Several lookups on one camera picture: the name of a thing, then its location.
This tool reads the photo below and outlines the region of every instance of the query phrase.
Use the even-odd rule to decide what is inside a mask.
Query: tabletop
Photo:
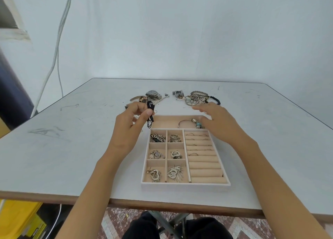
[[[318,219],[333,220],[333,130],[265,84],[91,79],[0,139],[0,198],[73,204],[105,152],[129,99],[148,90],[218,98],[255,139],[268,161]],[[201,114],[170,96],[157,115]],[[174,212],[260,217],[246,170],[228,144],[214,139],[231,182],[224,192],[147,190],[140,179],[149,130],[120,165],[110,205]]]

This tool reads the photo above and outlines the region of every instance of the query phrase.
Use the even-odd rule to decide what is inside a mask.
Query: hand
[[[113,134],[106,153],[114,153],[122,161],[134,148],[142,127],[152,114],[153,111],[147,109],[145,103],[133,102],[129,104],[128,108],[116,117]]]
[[[205,116],[200,117],[202,125],[215,137],[231,146],[244,141],[244,138],[250,138],[224,107],[214,102],[209,102],[207,104],[193,106],[192,108],[210,115],[211,120]]]

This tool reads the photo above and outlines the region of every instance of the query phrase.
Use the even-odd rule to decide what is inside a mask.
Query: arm
[[[136,120],[134,114],[140,115]],[[56,239],[96,239],[112,183],[119,165],[134,148],[142,127],[153,114],[145,103],[133,102],[117,116],[109,146],[96,163],[93,174],[62,225]]]
[[[212,120],[202,116],[200,122],[238,153],[277,239],[330,239],[267,161],[258,144],[242,130],[225,108],[212,102],[193,108],[210,115]]]

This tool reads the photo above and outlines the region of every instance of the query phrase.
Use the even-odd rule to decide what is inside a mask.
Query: patterned tile floor
[[[137,219],[143,210],[107,208],[102,221],[98,239],[120,239],[128,229],[131,221]],[[161,212],[167,219],[172,219],[176,214]],[[231,233],[234,239],[274,239],[274,234],[269,227],[267,220],[249,219],[229,216],[200,215],[193,214],[193,218],[214,217],[221,222]],[[322,224],[326,231],[333,238],[333,225]],[[161,239],[171,239],[169,235],[162,234]]]

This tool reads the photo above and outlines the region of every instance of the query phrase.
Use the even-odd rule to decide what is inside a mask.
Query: person's right hand
[[[224,107],[214,102],[209,102],[193,106],[192,108],[210,115],[211,120],[205,116],[200,116],[200,123],[215,137],[231,146],[244,141],[244,138],[250,138]]]

